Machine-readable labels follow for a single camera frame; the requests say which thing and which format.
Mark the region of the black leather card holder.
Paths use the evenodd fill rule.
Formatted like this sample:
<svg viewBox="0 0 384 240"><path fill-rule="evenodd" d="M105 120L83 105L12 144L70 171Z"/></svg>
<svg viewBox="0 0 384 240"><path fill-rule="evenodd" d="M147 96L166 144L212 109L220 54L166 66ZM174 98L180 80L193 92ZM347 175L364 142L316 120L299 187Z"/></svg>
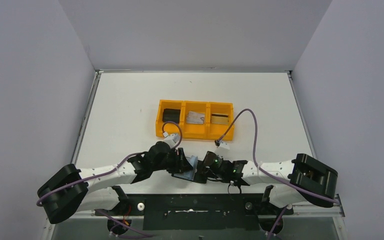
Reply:
<svg viewBox="0 0 384 240"><path fill-rule="evenodd" d="M204 174L199 173L199 167L202 166L202 161L195 155L188 156L186 159L192 166L192 170L188 170L184 173L173 173L171 176L193 183L206 184L207 177Z"/></svg>

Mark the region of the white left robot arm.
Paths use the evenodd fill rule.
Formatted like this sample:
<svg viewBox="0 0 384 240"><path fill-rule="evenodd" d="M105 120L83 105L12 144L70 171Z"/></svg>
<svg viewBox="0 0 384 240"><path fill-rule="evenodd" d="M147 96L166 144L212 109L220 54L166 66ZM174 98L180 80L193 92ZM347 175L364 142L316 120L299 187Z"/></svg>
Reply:
<svg viewBox="0 0 384 240"><path fill-rule="evenodd" d="M90 210L84 200L99 192L95 209L108 209L120 214L128 207L128 199L120 195L117 185L134 184L151 177L153 172L183 174L192 171L183 148L158 141L148 151L135 152L120 163L95 168L77 168L73 163L63 166L37 191L37 206L42 207L51 224L69 219L74 213Z"/></svg>

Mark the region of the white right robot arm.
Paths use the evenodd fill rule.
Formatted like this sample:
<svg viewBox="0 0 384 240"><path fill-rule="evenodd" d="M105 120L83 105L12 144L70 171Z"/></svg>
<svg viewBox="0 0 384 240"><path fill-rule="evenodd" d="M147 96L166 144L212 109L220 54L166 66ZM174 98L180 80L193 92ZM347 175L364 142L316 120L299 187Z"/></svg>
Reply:
<svg viewBox="0 0 384 240"><path fill-rule="evenodd" d="M248 160L224 160L208 151L201 173L238 188L266 184L261 207L269 214L305 201L322 208L339 203L335 198L338 172L305 153L288 161L258 164Z"/></svg>

